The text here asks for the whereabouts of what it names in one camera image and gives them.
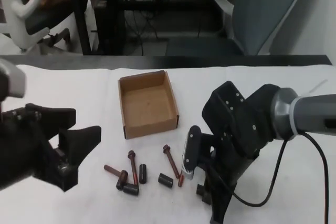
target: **cardboard box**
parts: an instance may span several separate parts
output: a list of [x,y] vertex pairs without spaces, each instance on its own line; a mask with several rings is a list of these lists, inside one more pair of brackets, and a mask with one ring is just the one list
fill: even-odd
[[126,139],[177,128],[179,114],[167,72],[123,77],[118,85]]

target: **desk leg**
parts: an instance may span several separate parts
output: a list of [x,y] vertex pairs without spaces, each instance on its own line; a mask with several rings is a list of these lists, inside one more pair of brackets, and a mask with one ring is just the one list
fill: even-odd
[[82,47],[83,55],[91,54],[91,46],[89,40],[89,34],[85,21],[85,14],[81,8],[80,0],[71,0],[73,11],[76,18],[77,31],[79,34],[80,45]]

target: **long bolt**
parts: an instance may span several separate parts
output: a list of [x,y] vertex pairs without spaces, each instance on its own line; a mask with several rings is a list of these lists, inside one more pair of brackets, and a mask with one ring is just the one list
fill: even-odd
[[180,174],[180,178],[179,178],[179,181],[178,181],[178,187],[182,187],[183,185],[183,180],[184,180],[184,176],[182,175],[182,172]]
[[109,173],[112,173],[112,174],[116,175],[117,177],[120,177],[121,172],[118,171],[118,170],[116,170],[116,169],[114,169],[114,168],[112,168],[111,166],[104,165],[104,169],[106,171],[108,171]]
[[173,171],[174,171],[174,174],[175,174],[175,177],[177,179],[180,178],[180,174],[178,173],[178,170],[177,170],[177,167],[175,165],[175,162],[174,162],[174,159],[172,157],[172,154],[170,154],[170,147],[166,144],[164,147],[163,147],[163,153],[164,154],[167,154],[167,157],[169,159],[169,163],[171,164],[172,168],[173,168]]
[[131,160],[134,185],[138,186],[138,175],[136,173],[137,167],[135,166],[135,152],[133,150],[128,152],[128,158]]

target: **white tablecloth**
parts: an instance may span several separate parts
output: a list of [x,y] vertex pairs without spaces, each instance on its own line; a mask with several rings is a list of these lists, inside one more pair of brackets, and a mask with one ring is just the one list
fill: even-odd
[[[196,195],[197,183],[204,182],[199,168],[193,180],[182,188],[174,181],[172,189],[160,185],[159,173],[174,177],[164,144],[178,167],[189,128],[196,124],[210,133],[202,119],[202,109],[211,92],[227,80],[248,97],[265,83],[294,88],[299,94],[321,81],[328,82],[313,95],[336,93],[336,68],[312,67],[228,67],[167,70],[180,112],[178,129],[125,140],[117,80],[120,77],[152,70],[78,70],[50,71],[21,66],[27,74],[24,99],[9,98],[4,109],[32,102],[54,108],[75,108],[75,129],[100,125],[102,141],[79,168],[79,184],[63,193],[59,188],[28,178],[0,191],[0,223],[209,223],[211,207]],[[330,174],[330,223],[336,223],[336,138],[313,135],[322,146]],[[57,145],[57,138],[51,140]],[[273,141],[238,181],[241,198],[262,201],[268,191],[282,142]],[[131,176],[128,151],[136,152],[137,167],[147,164],[148,182],[140,185],[138,197],[116,189],[118,178],[104,171],[104,164],[126,169]],[[227,209],[225,223],[323,223],[324,186],[321,158],[313,145],[296,137],[285,150],[273,195],[267,205],[250,208],[235,198]]]

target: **screw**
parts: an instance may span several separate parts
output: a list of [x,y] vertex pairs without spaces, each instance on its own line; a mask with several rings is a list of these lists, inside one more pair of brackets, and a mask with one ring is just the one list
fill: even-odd
[[135,166],[135,152],[133,150],[128,152],[128,158],[131,160],[134,185],[138,186],[138,175],[136,173],[137,167]]
[[167,144],[163,147],[163,153],[167,154],[167,157],[169,159],[169,163],[171,164],[171,166],[173,168],[175,177],[177,179],[179,179],[180,178],[180,174],[178,173],[178,170],[177,170],[177,167],[176,167],[175,162],[173,160],[172,154],[170,153],[170,147]]
[[126,172],[125,170],[122,170],[120,172],[109,165],[104,165],[104,169],[109,173],[112,173],[113,175],[119,177],[116,188],[118,190],[122,190],[124,188],[124,185],[127,183],[128,172]]
[[182,187],[182,185],[183,185],[183,180],[184,180],[184,176],[182,175],[182,172],[181,172],[181,174],[180,174],[180,178],[179,178],[179,181],[178,181],[178,184],[177,184],[178,187]]
[[41,113],[39,113],[38,111],[35,111],[35,118],[36,118],[36,120],[40,120],[41,119]]
[[112,168],[109,165],[104,165],[104,169],[108,171],[109,173],[112,173],[113,175],[116,175],[117,177],[120,177],[121,172]]

